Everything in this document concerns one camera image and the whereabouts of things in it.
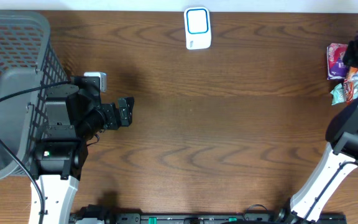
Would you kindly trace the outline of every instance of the green connector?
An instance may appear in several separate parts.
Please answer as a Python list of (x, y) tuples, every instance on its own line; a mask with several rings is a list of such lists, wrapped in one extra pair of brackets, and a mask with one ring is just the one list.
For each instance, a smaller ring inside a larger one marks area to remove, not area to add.
[(149, 218), (149, 224), (157, 224), (157, 218)]

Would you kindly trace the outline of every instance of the plastic crate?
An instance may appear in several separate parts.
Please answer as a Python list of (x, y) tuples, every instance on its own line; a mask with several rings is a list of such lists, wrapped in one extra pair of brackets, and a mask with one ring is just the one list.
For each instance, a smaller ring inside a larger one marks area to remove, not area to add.
[[(35, 12), (0, 11), (0, 97), (67, 79), (50, 43), (48, 20)], [(0, 105), (0, 138), (29, 166), (47, 121), (45, 90)], [(24, 174), (0, 146), (0, 179)]]

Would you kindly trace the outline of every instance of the wood grain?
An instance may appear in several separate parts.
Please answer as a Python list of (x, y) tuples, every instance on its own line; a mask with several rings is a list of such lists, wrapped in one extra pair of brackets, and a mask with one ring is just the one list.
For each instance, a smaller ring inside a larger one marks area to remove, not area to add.
[[(326, 47), (354, 14), (212, 13), (209, 49), (185, 47), (177, 12), (41, 12), (74, 75), (108, 74), (104, 102), (134, 96), (134, 122), (89, 147), (73, 211), (279, 208), (321, 158), (331, 106)], [(30, 182), (0, 181), (0, 223), (27, 223)], [(324, 208), (358, 223), (358, 170)]]

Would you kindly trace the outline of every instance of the green candy wrapper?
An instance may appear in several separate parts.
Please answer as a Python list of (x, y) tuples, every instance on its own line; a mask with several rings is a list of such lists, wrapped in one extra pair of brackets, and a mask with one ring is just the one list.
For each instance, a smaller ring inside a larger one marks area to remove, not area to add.
[(336, 85), (335, 88), (330, 92), (330, 94), (334, 96), (332, 105), (345, 102), (344, 89), (342, 87), (342, 84)]

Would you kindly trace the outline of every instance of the white backdrop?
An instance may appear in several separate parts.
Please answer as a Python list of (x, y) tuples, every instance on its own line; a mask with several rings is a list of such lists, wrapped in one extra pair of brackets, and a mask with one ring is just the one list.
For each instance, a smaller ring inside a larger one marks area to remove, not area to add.
[(350, 12), (358, 0), (0, 0), (0, 9), (184, 11), (205, 6), (213, 12)]

